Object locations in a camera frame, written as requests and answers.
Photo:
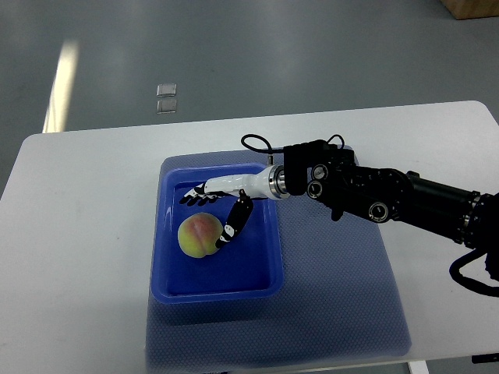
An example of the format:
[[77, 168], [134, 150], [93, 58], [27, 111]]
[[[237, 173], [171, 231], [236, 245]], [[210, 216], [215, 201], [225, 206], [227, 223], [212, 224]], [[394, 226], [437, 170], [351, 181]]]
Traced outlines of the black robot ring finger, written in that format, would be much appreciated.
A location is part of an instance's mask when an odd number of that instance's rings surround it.
[[198, 196], [189, 196], [186, 201], [187, 206], [203, 206], [206, 203], [213, 203], [218, 199], [216, 195], [198, 195]]

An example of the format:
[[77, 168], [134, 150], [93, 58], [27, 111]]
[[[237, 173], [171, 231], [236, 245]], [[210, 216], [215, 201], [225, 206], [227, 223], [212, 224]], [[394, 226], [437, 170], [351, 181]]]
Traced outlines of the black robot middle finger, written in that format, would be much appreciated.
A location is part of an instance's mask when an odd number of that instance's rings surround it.
[[198, 197], [185, 197], [183, 196], [180, 200], [180, 204], [197, 204]]

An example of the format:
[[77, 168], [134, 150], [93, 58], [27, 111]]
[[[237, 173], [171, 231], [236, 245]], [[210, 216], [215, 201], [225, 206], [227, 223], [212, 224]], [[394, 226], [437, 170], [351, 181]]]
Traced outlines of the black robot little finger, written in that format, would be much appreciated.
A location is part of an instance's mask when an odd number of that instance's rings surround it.
[[207, 203], [214, 203], [218, 199], [225, 197], [225, 196], [226, 196], [226, 194], [224, 192], [205, 193], [204, 197], [198, 197], [197, 205], [203, 206]]

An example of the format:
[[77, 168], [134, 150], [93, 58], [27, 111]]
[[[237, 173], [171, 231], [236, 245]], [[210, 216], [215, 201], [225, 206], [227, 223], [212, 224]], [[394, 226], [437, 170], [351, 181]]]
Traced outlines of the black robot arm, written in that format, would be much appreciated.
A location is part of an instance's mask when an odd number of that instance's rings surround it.
[[[472, 251], [455, 260], [449, 273], [461, 286], [478, 291], [483, 283], [460, 269], [484, 256], [485, 270], [498, 279], [498, 196], [466, 191], [423, 179], [414, 171], [368, 168], [356, 164], [353, 150], [330, 140], [284, 146], [267, 145], [267, 168], [257, 175], [212, 178], [181, 199], [192, 206], [236, 196], [236, 210], [248, 210], [252, 199], [284, 199], [308, 195], [331, 209], [331, 219], [343, 213], [375, 222], [401, 221], [450, 238]], [[283, 156], [282, 165], [273, 156]]]

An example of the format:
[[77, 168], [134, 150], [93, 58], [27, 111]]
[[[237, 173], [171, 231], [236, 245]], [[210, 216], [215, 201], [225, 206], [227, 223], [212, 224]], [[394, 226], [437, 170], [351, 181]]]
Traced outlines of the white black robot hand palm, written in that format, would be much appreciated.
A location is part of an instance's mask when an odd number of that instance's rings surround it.
[[273, 192], [270, 187], [273, 166], [263, 169], [258, 174], [225, 175], [210, 178], [203, 184], [203, 194], [207, 196], [239, 196], [243, 190], [251, 199], [272, 199]]

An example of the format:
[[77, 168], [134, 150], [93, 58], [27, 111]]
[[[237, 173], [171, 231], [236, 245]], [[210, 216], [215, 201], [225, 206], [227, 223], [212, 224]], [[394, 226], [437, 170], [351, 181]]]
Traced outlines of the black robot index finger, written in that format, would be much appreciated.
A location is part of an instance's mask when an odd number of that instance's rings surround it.
[[204, 186], [205, 186], [205, 184], [199, 184], [199, 185], [191, 188], [188, 192], [186, 192], [184, 196], [185, 197], [204, 197], [205, 196]]

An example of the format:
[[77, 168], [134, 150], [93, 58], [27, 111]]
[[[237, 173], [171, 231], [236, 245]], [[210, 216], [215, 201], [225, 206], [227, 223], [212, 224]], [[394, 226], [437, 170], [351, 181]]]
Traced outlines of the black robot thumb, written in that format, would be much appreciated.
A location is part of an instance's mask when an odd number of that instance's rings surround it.
[[215, 242], [215, 248], [221, 249], [236, 238], [245, 227], [253, 212], [253, 201], [243, 189], [239, 190], [239, 198], [229, 212], [227, 221], [220, 237]]

